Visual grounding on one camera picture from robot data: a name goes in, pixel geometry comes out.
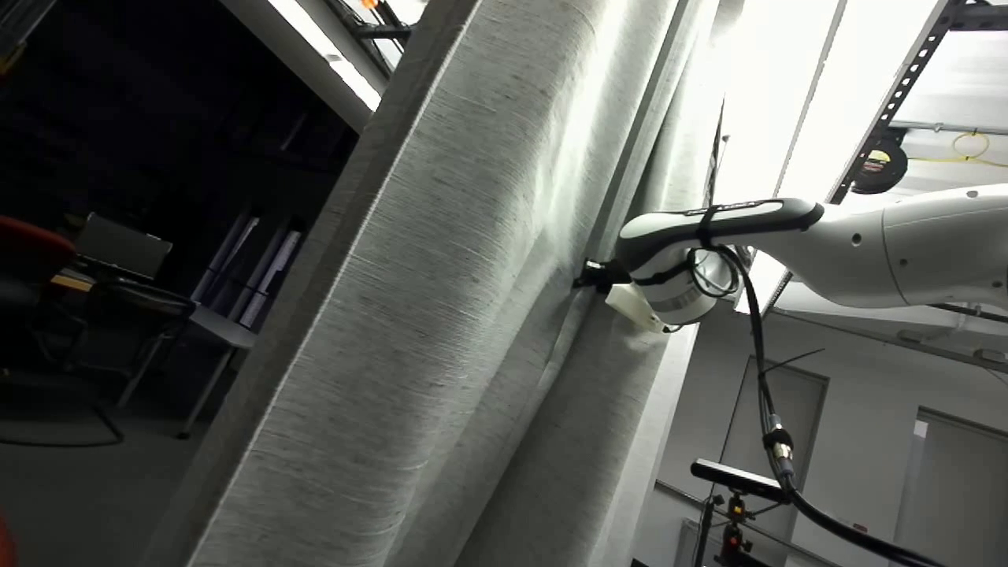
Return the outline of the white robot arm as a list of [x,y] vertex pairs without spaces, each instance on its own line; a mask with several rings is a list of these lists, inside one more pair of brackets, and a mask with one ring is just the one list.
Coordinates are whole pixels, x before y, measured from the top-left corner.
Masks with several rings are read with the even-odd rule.
[[700,251],[755,249],[812,292],[855,308],[932,302],[1004,307],[1008,186],[961,186],[888,204],[755,199],[737,204],[646,212],[619,232],[611,259],[585,259],[595,287],[627,319],[700,323]]

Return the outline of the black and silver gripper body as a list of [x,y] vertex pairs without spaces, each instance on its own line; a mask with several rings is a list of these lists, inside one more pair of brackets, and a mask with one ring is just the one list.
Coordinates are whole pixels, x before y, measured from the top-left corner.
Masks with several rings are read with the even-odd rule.
[[627,283],[631,271],[619,262],[598,262],[598,259],[585,259],[572,287],[585,290],[591,287],[595,292],[608,297],[615,283]]

